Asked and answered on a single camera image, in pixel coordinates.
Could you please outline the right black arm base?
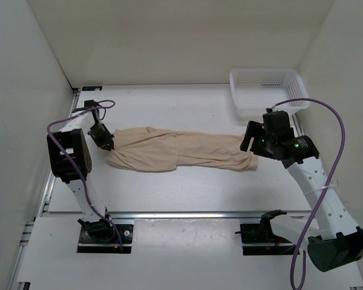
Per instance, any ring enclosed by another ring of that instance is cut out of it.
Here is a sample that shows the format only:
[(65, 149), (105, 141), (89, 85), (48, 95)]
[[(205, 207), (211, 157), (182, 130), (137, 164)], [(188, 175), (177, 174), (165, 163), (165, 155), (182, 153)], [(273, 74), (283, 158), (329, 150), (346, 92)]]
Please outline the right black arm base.
[(287, 212), (274, 210), (264, 213), (256, 224), (243, 223), (235, 235), (241, 237), (243, 256), (292, 255), (295, 245), (291, 241), (273, 234), (271, 220), (286, 217)]

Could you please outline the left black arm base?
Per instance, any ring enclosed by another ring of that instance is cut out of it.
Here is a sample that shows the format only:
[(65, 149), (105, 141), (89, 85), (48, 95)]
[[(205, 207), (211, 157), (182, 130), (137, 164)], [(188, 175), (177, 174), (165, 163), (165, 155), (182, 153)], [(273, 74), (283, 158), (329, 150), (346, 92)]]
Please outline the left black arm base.
[(121, 239), (115, 228), (103, 219), (98, 222), (84, 222), (79, 219), (81, 226), (77, 252), (99, 254), (130, 254), (134, 233), (133, 224), (116, 224)]

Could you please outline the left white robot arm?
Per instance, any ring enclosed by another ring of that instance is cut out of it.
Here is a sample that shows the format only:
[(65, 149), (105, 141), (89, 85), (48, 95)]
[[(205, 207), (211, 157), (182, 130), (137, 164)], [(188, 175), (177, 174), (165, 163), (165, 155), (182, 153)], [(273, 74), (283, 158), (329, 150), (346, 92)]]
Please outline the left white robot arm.
[(113, 135), (100, 119), (100, 103), (89, 101), (88, 105), (74, 109), (69, 118), (47, 126), (47, 146), (53, 175), (71, 190), (82, 212), (78, 220), (89, 236), (102, 242), (111, 240), (116, 230), (107, 209), (91, 198), (90, 173), (92, 160), (86, 137), (96, 146), (110, 150)]

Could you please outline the beige trousers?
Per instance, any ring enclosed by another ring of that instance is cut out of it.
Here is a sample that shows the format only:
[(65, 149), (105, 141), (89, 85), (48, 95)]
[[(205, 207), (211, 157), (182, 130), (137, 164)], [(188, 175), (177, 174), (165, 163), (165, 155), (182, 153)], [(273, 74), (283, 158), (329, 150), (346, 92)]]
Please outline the beige trousers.
[(258, 157), (240, 150), (242, 136), (136, 127), (114, 132), (110, 165), (137, 172), (171, 172), (180, 166), (236, 172), (255, 170)]

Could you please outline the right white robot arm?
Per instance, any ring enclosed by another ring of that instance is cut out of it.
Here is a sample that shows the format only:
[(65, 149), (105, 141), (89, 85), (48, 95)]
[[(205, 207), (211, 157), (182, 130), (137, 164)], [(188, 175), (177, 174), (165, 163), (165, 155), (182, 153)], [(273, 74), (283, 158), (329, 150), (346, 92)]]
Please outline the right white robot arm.
[(268, 110), (262, 122), (250, 121), (242, 151), (281, 161), (316, 211), (318, 228), (309, 227), (300, 243), (314, 266), (327, 272), (363, 257), (363, 229), (340, 201), (327, 175), (319, 152), (306, 135), (295, 136), (285, 111)]

